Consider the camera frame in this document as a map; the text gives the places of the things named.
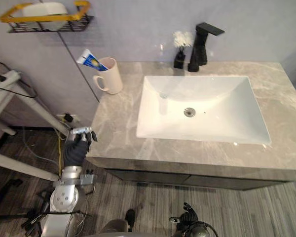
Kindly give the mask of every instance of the white stand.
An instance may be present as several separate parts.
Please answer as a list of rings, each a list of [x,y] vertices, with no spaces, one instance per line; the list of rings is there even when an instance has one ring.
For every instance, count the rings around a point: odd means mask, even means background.
[[[7,79],[4,82],[0,82],[0,88],[5,88],[8,90],[13,90],[20,94],[29,95],[23,88],[21,88],[17,81],[20,78],[19,73],[16,71],[10,71],[4,75]],[[10,102],[12,97],[16,95],[8,91],[0,90],[0,114]],[[18,96],[24,103],[31,107],[35,112],[37,112],[43,119],[49,122],[54,128],[59,130],[65,136],[68,135],[67,128],[62,125],[53,115],[51,115],[47,110],[45,110],[34,98],[24,97],[21,95]],[[14,135],[15,131],[9,128],[6,124],[0,122],[0,129],[4,132],[7,132],[10,135]],[[58,180],[58,175],[45,170],[24,164],[22,162],[16,161],[9,157],[0,155],[0,166],[8,169],[12,169],[21,173],[29,174],[38,178],[56,181]]]

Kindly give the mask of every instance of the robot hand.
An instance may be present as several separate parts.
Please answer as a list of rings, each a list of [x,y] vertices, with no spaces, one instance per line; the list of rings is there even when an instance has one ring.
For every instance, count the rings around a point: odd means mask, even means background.
[[[79,127],[70,131],[64,148],[65,166],[82,166],[92,141],[98,141],[91,127]]]

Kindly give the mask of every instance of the bathroom sink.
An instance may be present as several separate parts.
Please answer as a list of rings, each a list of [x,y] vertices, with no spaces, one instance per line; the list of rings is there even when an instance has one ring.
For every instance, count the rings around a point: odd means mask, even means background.
[[[271,143],[246,76],[146,76],[137,137]]]

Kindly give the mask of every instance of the small black bottle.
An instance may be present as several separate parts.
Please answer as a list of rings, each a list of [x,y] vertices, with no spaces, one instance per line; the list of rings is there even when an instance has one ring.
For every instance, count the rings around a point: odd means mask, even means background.
[[[179,48],[179,52],[176,55],[176,58],[174,59],[174,68],[180,68],[183,69],[184,66],[184,59],[185,59],[185,54],[183,53],[184,47],[181,46]]]

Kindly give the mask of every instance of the wire basket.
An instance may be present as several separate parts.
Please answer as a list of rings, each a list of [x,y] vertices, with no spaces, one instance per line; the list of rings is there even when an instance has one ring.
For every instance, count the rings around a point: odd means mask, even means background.
[[[9,33],[28,33],[28,32],[81,32],[84,31],[93,16],[88,16],[86,12],[90,7],[88,1],[75,1],[78,12],[73,15],[50,15],[50,16],[26,16],[26,17],[13,17],[12,13],[30,5],[31,3],[22,3],[13,6],[7,12],[0,16],[2,22],[10,25],[11,30]],[[56,31],[45,29],[42,22],[52,21],[66,21],[67,23]],[[26,22],[36,22],[37,28],[29,27]]]

